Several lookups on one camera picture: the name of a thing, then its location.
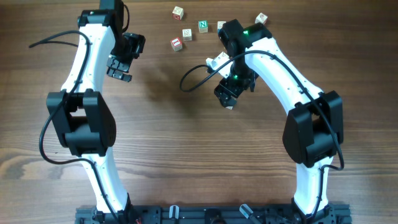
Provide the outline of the blue sided picture block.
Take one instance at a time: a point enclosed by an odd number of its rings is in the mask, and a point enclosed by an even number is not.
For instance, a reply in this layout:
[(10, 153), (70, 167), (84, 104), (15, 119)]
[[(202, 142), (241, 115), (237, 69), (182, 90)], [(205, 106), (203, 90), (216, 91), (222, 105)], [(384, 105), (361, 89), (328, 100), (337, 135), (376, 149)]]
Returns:
[(225, 24), (226, 21), (218, 21), (217, 22), (217, 33), (220, 32), (220, 30), (223, 28), (223, 24)]

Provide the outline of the red I block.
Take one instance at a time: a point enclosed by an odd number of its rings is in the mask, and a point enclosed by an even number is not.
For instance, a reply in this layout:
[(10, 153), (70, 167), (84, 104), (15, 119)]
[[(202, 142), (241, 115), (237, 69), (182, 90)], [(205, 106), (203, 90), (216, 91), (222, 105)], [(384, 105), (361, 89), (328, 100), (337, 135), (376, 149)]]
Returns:
[(170, 41), (170, 44), (175, 52), (182, 50), (182, 48), (183, 48), (182, 41), (180, 40), (179, 37), (172, 39)]

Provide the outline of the far right picture block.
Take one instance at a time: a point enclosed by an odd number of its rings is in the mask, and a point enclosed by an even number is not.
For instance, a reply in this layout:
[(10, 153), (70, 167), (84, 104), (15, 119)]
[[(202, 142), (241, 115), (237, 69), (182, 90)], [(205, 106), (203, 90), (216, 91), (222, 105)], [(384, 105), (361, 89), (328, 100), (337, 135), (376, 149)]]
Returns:
[(262, 12), (260, 12), (260, 13), (257, 15), (256, 19), (255, 19), (255, 23), (256, 23), (256, 24), (257, 24), (257, 23), (261, 23), (261, 24), (265, 25), (266, 22), (267, 22), (267, 20), (268, 20), (268, 16), (265, 15), (265, 14), (263, 14)]

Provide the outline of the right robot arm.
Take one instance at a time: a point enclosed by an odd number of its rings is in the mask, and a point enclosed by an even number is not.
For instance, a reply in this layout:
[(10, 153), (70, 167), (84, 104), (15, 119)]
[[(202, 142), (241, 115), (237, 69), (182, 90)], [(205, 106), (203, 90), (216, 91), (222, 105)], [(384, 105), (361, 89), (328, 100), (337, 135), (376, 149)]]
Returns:
[(261, 78), (284, 108), (287, 120), (282, 142), (296, 163), (297, 188), (293, 204), (304, 223), (325, 218), (328, 171), (343, 170), (343, 102), (335, 91), (325, 93), (308, 81), (283, 55), (261, 22), (244, 28), (238, 20), (225, 22), (218, 37), (226, 49), (207, 64), (223, 79), (214, 93), (231, 109), (239, 95), (253, 91)]

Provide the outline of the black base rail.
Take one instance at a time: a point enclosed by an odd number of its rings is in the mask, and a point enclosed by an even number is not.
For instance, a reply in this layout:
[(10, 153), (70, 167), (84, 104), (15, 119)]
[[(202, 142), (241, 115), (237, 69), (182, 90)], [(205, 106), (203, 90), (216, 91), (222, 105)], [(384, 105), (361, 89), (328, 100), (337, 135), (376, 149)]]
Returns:
[[(313, 223), (353, 223), (349, 205), (330, 203), (316, 214)], [(112, 214), (102, 214), (96, 207), (76, 210), (75, 223), (118, 223)], [(307, 223), (291, 204), (240, 207), (170, 207), (134, 206), (122, 223)]]

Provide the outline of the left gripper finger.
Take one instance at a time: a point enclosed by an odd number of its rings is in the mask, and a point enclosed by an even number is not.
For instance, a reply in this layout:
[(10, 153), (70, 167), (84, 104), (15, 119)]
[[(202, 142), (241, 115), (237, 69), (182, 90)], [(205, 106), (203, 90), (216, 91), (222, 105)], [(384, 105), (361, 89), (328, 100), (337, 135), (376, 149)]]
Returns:
[(125, 74), (125, 73), (123, 73), (123, 72), (121, 72), (119, 70), (115, 70), (113, 68), (108, 68), (106, 74), (109, 77), (112, 77), (112, 78), (115, 78), (115, 79), (118, 79), (118, 80), (122, 80), (124, 82), (130, 82), (131, 78), (132, 78), (132, 76), (130, 76), (128, 74)]
[(119, 60), (116, 56), (110, 55), (107, 61), (107, 66), (120, 72), (129, 73), (131, 67), (132, 57), (127, 57)]

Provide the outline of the green N block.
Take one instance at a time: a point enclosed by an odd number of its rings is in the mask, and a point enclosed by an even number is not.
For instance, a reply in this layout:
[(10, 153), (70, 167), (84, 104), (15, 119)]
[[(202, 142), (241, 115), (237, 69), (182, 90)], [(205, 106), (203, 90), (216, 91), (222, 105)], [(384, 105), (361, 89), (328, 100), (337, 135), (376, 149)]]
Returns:
[(198, 21), (198, 30), (199, 30), (199, 33), (207, 33), (208, 32), (208, 21), (207, 20)]

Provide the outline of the white picture block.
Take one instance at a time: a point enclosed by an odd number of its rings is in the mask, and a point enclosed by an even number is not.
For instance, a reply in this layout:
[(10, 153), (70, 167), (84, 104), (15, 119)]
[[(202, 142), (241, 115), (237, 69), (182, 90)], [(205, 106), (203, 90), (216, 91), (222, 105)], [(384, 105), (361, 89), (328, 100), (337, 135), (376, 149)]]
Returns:
[(191, 41), (192, 40), (192, 30), (191, 29), (183, 29), (182, 37), (183, 37), (184, 42)]

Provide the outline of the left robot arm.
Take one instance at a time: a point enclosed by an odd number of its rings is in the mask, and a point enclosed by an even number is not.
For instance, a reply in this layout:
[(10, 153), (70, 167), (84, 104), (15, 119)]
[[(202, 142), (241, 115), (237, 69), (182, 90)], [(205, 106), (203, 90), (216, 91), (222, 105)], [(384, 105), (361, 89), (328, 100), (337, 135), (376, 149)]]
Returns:
[(96, 196), (96, 206), (79, 208), (76, 223), (140, 223), (129, 194), (121, 183), (113, 157), (116, 122), (103, 96), (105, 76), (125, 82), (131, 63), (142, 53), (145, 37), (127, 32), (129, 9), (121, 0), (101, 1), (99, 9), (78, 17), (79, 43), (70, 74), (58, 92), (50, 92), (50, 113), (39, 137), (53, 124), (60, 144), (83, 165)]

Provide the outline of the red six block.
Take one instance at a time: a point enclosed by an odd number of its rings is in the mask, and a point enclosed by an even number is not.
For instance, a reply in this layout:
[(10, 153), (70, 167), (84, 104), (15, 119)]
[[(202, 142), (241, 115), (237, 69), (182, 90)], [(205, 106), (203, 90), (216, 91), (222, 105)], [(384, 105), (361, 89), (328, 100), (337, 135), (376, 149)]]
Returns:
[(174, 19), (181, 21), (183, 18), (183, 8), (175, 6), (173, 11), (172, 11), (172, 16)]

